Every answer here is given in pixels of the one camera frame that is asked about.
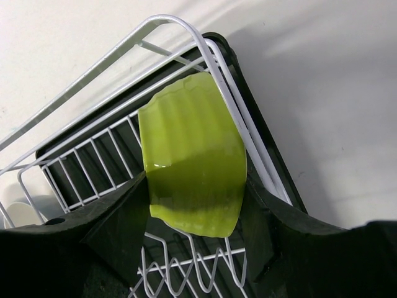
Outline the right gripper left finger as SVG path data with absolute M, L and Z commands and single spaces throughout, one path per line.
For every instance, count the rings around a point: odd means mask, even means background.
M 1 231 L 2 297 L 127 297 L 148 220 L 146 175 L 43 225 Z

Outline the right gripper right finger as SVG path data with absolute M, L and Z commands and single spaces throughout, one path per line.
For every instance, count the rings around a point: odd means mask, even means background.
M 396 222 L 350 230 L 247 183 L 244 246 L 258 297 L 395 297 Z

